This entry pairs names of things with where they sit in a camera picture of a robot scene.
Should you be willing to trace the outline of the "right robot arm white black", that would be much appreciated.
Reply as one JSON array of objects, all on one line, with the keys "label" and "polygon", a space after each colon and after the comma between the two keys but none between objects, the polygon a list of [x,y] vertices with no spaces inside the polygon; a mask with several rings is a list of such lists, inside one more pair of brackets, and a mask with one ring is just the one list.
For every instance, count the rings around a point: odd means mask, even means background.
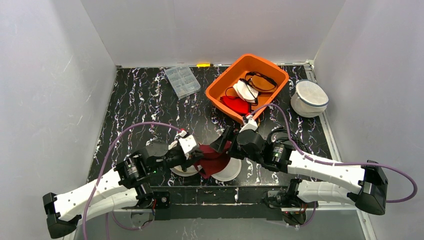
[{"label": "right robot arm white black", "polygon": [[254,161],[271,172],[318,180],[292,179],[283,194],[284,200],[337,202],[378,216],[386,212],[388,179],[377,162],[369,160],[360,165],[343,165],[306,152],[300,153],[288,140],[271,141],[252,129],[239,132],[233,127],[227,127],[210,147],[234,159]]}]

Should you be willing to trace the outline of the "dark maroon bra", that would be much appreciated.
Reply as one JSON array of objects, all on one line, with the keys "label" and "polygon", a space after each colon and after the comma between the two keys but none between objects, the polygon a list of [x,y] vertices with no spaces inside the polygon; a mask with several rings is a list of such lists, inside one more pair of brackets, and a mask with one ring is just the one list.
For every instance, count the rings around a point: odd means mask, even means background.
[{"label": "dark maroon bra", "polygon": [[222,171],[230,161],[230,156],[226,153],[230,146],[231,142],[228,141],[224,146],[223,152],[216,152],[209,145],[201,144],[199,150],[203,152],[203,157],[194,163],[194,168],[204,179],[208,179],[213,174]]}]

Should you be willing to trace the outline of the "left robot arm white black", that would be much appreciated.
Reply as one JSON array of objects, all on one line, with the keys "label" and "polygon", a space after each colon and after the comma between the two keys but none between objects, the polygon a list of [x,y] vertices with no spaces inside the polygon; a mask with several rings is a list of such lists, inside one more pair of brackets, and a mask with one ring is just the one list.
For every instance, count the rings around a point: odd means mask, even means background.
[{"label": "left robot arm white black", "polygon": [[90,217],[115,209],[150,204],[155,200],[150,186],[153,172],[177,166],[185,170],[202,157],[200,145],[192,135],[172,144],[155,140],[118,162],[98,180],[67,193],[45,194],[42,200],[50,237],[65,237]]}]

